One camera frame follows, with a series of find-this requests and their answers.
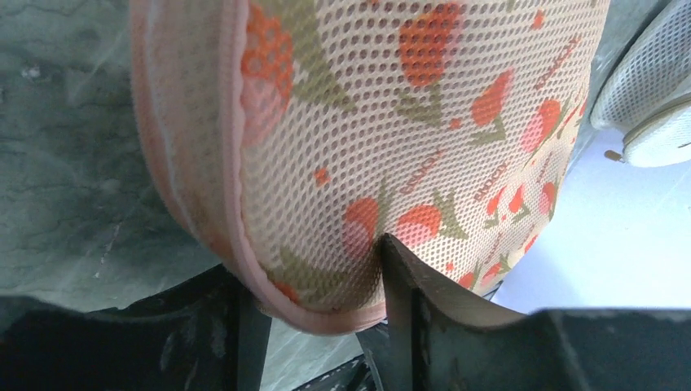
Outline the floral mesh laundry bag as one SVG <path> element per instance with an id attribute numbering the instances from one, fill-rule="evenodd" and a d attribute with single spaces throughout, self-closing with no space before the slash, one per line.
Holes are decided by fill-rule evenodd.
<path id="1" fill-rule="evenodd" d="M 386 315 L 395 236 L 476 295 L 552 219 L 607 1 L 133 1 L 134 111 L 177 223 L 271 315 Z"/>

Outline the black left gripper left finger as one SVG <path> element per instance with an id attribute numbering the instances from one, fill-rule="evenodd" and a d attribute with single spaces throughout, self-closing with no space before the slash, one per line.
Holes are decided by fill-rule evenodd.
<path id="1" fill-rule="evenodd" d="M 257 390 L 270 328 L 222 266 L 122 310 L 3 297 L 1 387 Z"/>

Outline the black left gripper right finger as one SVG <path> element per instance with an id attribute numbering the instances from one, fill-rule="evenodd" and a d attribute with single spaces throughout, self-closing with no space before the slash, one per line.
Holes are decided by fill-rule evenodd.
<path id="1" fill-rule="evenodd" d="M 687 390 L 687 310 L 520 314 L 451 281 L 392 235 L 374 247 L 386 324 L 359 332 L 379 390 Z"/>

